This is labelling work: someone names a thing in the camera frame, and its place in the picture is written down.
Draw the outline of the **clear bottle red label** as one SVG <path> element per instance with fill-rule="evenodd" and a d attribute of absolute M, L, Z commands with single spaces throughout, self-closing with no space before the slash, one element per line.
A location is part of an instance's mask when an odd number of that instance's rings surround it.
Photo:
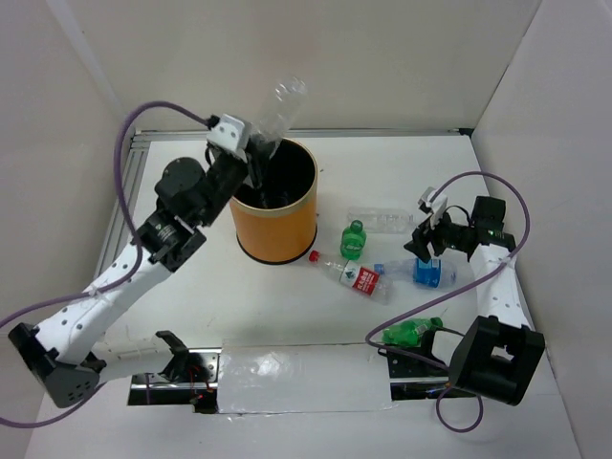
<path fill-rule="evenodd" d="M 368 297 L 372 301 L 387 304 L 392 293 L 392 281 L 384 275 L 362 264 L 338 257 L 311 251 L 308 261 L 329 279 L 339 285 Z"/>

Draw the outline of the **clear bottle blue label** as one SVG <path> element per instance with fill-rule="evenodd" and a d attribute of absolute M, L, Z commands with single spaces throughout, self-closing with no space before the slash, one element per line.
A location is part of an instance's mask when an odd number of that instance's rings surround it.
<path fill-rule="evenodd" d="M 419 258 L 389 261 L 373 265 L 374 271 L 393 281 L 411 281 L 430 289 L 445 289 L 456 282 L 457 268 L 449 261 L 432 258 L 427 262 Z"/>

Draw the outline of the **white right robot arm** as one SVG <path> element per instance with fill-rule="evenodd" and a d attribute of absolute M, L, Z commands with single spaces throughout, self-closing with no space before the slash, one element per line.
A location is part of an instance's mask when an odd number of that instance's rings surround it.
<path fill-rule="evenodd" d="M 404 248 L 423 262 L 445 250 L 464 253 L 476 280 L 477 317 L 452 356 L 440 342 L 421 347 L 417 362 L 428 375 L 449 365 L 455 387 L 517 405 L 527 391 L 545 349 L 543 335 L 529 325 L 520 304 L 512 254 L 514 237 L 504 231 L 506 203 L 478 196 L 465 225 L 448 215 L 448 198 L 433 187 L 419 199 L 426 215 Z"/>

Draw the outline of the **crushed green plastic bottle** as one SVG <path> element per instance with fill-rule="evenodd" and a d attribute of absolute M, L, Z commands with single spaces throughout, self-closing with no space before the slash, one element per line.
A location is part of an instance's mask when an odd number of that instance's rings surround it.
<path fill-rule="evenodd" d="M 382 342 L 401 347 L 419 347 L 427 331 L 442 327 L 439 317 L 413 318 L 393 324 L 382 332 Z"/>

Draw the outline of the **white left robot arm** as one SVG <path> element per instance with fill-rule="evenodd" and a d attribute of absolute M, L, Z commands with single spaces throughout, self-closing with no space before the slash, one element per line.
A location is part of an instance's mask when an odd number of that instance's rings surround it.
<path fill-rule="evenodd" d="M 245 181 L 261 186 L 277 147 L 253 135 L 240 158 L 209 139 L 209 167 L 188 157 L 169 163 L 154 187 L 155 210 L 116 261 L 53 316 L 10 331 L 12 345 L 57 407 L 81 403 L 103 383 L 124 376 L 153 373 L 169 382 L 185 376 L 189 350 L 170 331 L 129 344 L 104 344 L 101 338 L 205 244 L 200 229 L 212 225 Z"/>

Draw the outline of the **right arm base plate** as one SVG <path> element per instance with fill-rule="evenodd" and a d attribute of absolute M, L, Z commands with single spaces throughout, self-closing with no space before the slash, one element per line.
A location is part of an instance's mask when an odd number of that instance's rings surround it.
<path fill-rule="evenodd" d="M 386 353 L 391 400 L 435 399 L 448 382 L 448 372 L 407 356 Z"/>

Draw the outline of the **small green bottle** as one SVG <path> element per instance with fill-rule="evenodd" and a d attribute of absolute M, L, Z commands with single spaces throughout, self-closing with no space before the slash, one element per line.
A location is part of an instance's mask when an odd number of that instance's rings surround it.
<path fill-rule="evenodd" d="M 361 220 L 353 220 L 343 230 L 340 239 L 340 254 L 348 260 L 358 260 L 363 252 L 367 235 Z"/>

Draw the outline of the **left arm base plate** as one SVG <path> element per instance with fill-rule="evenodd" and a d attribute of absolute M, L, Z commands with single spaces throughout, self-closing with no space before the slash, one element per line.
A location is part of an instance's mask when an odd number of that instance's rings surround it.
<path fill-rule="evenodd" d="M 129 406 L 185 405 L 195 413 L 216 414 L 221 348 L 192 348 L 186 368 L 165 374 L 137 374 L 131 379 Z"/>

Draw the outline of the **crushed clear plastic bottle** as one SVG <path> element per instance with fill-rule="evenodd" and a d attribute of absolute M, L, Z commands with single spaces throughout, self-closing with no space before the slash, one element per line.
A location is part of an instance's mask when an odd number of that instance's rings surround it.
<path fill-rule="evenodd" d="M 292 127 L 308 94 L 297 76 L 281 78 L 267 95 L 254 122 L 254 134 L 263 143 L 280 142 Z"/>

